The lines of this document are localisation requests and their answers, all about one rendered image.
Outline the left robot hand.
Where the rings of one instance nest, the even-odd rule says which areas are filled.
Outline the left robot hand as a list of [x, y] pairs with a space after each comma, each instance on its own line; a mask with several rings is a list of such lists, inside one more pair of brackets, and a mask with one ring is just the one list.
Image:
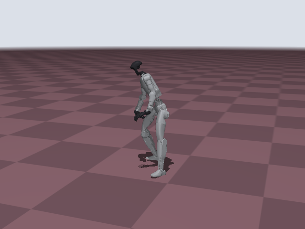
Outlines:
[[140, 112], [137, 115], [135, 115], [134, 120], [137, 121], [137, 119], [139, 117], [144, 116], [144, 115], [149, 115], [150, 113], [151, 113], [150, 111], [147, 112], [146, 110], [144, 112]]

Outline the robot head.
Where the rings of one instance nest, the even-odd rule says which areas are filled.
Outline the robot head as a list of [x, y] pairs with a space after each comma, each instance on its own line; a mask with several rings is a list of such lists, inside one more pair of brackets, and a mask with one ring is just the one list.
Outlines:
[[[144, 75], [144, 74], [147, 74], [147, 73], [145, 73], [144, 71], [141, 71], [141, 72], [138, 72], [137, 71], [137, 69], [139, 69], [140, 68], [140, 65], [142, 64], [142, 62], [141, 61], [135, 61], [135, 62], [133, 62], [132, 64], [131, 64], [131, 66], [130, 66], [130, 68], [131, 69], [133, 69], [133, 70], [135, 70], [135, 72], [136, 72], [136, 74], [137, 75]], [[142, 76], [141, 76], [142, 77]]]

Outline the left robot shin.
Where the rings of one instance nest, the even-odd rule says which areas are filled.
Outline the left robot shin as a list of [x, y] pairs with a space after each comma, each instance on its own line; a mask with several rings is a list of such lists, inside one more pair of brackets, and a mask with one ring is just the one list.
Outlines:
[[157, 142], [157, 158], [158, 158], [158, 170], [163, 171], [164, 159], [167, 152], [167, 140], [164, 138], [162, 142]]

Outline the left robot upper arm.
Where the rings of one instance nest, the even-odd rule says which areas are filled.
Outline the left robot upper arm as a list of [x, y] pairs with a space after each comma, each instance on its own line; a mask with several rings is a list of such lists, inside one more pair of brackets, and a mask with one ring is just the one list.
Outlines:
[[152, 84], [152, 80], [151, 80], [150, 75], [144, 76], [144, 77], [143, 77], [143, 80], [144, 80], [144, 82], [146, 83], [147, 88], [148, 88], [151, 92], [153, 92], [153, 93], [155, 94], [155, 96], [156, 96], [156, 91], [155, 91], [154, 86], [153, 86], [153, 84]]

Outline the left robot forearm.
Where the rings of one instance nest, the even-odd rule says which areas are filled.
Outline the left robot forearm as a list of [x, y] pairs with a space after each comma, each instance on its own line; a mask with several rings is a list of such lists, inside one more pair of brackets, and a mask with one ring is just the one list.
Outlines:
[[154, 103], [155, 103], [155, 94], [153, 92], [151, 92], [149, 94], [149, 103], [148, 103], [147, 110], [146, 110], [147, 112], [150, 111], [152, 113]]

